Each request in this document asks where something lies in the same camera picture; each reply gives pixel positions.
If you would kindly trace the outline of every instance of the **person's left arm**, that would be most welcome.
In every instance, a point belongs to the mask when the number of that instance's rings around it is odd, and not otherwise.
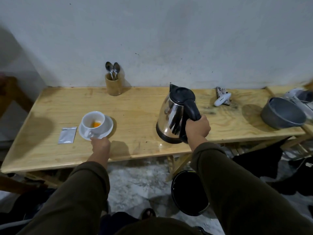
[[[33,220],[18,234],[97,234],[100,215],[110,190],[105,167],[107,138],[93,139],[93,154],[77,166],[52,194]]]

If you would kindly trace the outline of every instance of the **metal spoon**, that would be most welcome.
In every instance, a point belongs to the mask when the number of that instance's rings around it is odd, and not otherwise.
[[[117,74],[118,74],[119,71],[120,71],[120,66],[119,66],[118,63],[114,63],[113,68],[114,68],[114,72],[115,72],[115,80],[117,80]]]
[[[114,71],[114,68],[113,68],[112,63],[106,62],[106,63],[105,63],[105,68],[106,68],[106,70],[111,74],[112,81],[114,81],[114,79],[113,79],[113,74],[112,74],[113,71]]]

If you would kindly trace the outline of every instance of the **cup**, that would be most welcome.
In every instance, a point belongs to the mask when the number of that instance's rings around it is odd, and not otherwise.
[[[105,116],[99,111],[92,111],[84,115],[81,124],[84,128],[84,136],[86,138],[98,137],[105,130],[104,126]]]
[[[123,92],[122,80],[119,78],[119,74],[117,74],[116,80],[112,80],[111,74],[107,73],[105,75],[105,83],[106,90],[109,95],[117,96],[122,94]]]

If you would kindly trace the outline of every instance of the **kettle spout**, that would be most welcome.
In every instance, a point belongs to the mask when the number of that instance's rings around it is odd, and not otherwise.
[[[178,86],[176,86],[176,85],[170,83],[170,92],[171,92],[172,90],[176,89],[176,88],[178,88]]]

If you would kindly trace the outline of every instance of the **electric kettle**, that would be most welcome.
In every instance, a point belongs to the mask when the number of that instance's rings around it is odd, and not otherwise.
[[[156,124],[157,134],[165,142],[187,141],[185,126],[187,119],[201,118],[192,90],[170,84],[170,92],[165,98]]]

